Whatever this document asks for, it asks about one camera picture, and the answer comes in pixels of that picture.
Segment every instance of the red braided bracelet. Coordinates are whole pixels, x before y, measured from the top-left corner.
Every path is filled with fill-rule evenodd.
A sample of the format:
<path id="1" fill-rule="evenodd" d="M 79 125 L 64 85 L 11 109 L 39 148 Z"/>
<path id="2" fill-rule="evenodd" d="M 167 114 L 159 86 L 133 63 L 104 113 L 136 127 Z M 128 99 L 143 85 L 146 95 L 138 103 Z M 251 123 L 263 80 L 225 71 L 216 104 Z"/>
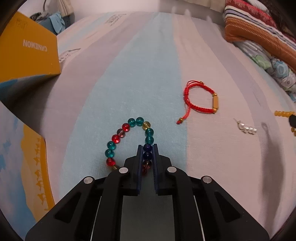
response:
<path id="1" fill-rule="evenodd" d="M 196 106 L 190 102 L 188 95 L 189 95 L 189 90 L 193 87 L 201 87 L 201 88 L 205 89 L 206 91 L 209 91 L 212 94 L 212 96 L 213 96 L 212 109 L 202 108 L 202 107 Z M 202 112 L 202 113 L 215 114 L 219 108 L 217 94 L 211 88 L 205 86 L 204 83 L 201 81 L 190 80 L 187 82 L 186 87 L 184 89 L 184 101 L 185 101 L 186 105 L 188 105 L 188 108 L 187 108 L 185 115 L 183 117 L 179 118 L 179 120 L 177 121 L 177 124 L 181 124 L 189 116 L 190 109 L 194 109 L 195 111 Z"/>

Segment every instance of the gold bead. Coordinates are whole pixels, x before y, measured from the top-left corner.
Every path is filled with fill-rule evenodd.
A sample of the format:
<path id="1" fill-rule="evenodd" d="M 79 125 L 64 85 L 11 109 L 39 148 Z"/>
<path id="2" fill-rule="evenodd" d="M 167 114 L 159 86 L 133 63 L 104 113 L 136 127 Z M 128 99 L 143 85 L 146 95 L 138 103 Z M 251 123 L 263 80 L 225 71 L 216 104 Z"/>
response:
<path id="1" fill-rule="evenodd" d="M 148 121 L 144 121 L 143 122 L 143 125 L 142 125 L 142 128 L 143 130 L 147 130 L 148 128 L 150 128 L 151 124 L 148 122 Z"/>

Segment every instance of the white wall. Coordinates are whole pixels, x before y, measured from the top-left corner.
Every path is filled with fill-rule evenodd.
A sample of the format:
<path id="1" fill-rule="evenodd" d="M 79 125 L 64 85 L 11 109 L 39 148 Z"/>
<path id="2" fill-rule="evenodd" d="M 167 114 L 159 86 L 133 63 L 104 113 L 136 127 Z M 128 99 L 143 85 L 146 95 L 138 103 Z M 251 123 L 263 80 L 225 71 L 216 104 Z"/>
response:
<path id="1" fill-rule="evenodd" d="M 207 7 L 178 0 L 69 0 L 74 8 L 75 20 L 95 13 L 116 11 L 171 12 L 206 19 L 223 24 L 222 14 Z M 43 0 L 27 0 L 19 9 L 26 16 L 42 12 Z M 57 0 L 47 0 L 45 10 L 57 11 Z"/>

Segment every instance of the pile of clothes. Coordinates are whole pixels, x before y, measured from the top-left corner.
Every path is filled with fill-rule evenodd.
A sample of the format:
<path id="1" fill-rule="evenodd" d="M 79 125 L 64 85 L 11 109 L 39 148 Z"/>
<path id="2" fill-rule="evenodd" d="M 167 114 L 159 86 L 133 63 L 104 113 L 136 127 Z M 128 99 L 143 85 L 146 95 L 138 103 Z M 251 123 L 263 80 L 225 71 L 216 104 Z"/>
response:
<path id="1" fill-rule="evenodd" d="M 225 39 L 262 67 L 296 102 L 296 40 L 269 0 L 226 0 Z"/>

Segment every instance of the teal bead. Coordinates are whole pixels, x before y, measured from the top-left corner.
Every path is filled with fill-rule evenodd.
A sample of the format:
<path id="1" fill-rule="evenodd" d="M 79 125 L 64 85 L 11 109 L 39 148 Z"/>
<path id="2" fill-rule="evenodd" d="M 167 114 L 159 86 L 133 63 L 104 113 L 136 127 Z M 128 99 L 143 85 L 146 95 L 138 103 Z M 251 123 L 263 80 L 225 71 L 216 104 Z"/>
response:
<path id="1" fill-rule="evenodd" d="M 108 149 L 110 149 L 110 150 L 115 150 L 115 149 L 116 149 L 116 144 L 115 144 L 113 141 L 109 141 L 109 142 L 107 143 L 107 147 L 108 147 Z"/>
<path id="2" fill-rule="evenodd" d="M 136 119 L 137 126 L 142 126 L 143 125 L 143 122 L 144 122 L 144 119 L 142 117 L 138 117 Z"/>
<path id="3" fill-rule="evenodd" d="M 110 149 L 107 149 L 106 151 L 105 151 L 105 156 L 106 157 L 114 157 L 114 151 L 113 150 L 110 150 Z"/>
<path id="4" fill-rule="evenodd" d="M 154 142 L 154 138 L 152 136 L 147 136 L 145 138 L 145 143 L 152 144 Z"/>
<path id="5" fill-rule="evenodd" d="M 152 128 L 147 128 L 146 130 L 145 130 L 145 136 L 153 136 L 153 134 L 154 134 L 154 131 L 153 131 L 153 129 Z"/>
<path id="6" fill-rule="evenodd" d="M 136 125 L 136 120 L 134 118 L 129 118 L 128 124 L 130 125 L 130 127 L 134 127 Z"/>

